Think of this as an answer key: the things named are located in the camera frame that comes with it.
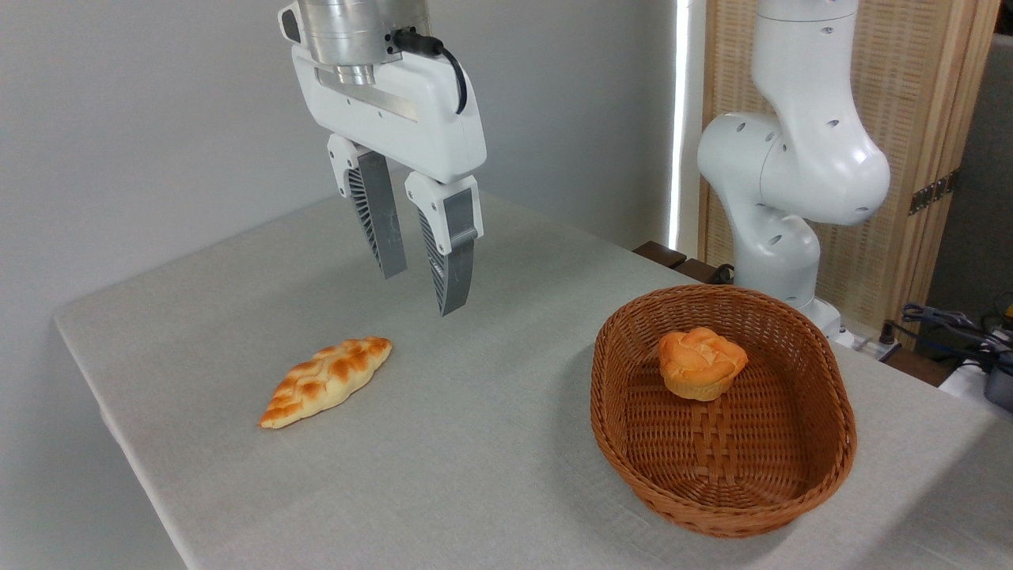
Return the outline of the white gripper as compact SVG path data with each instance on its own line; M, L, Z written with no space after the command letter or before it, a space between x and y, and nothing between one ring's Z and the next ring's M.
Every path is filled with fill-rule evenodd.
M419 212L438 308L441 315L458 310L469 296L475 241L484 235L477 181L469 176L486 160L474 95L456 113L458 78L442 59L403 55L380 65L373 85L345 85L307 48L294 44L290 53L309 112L335 133L327 151L339 193L355 207L383 276L408 267L385 155L415 170L405 187Z

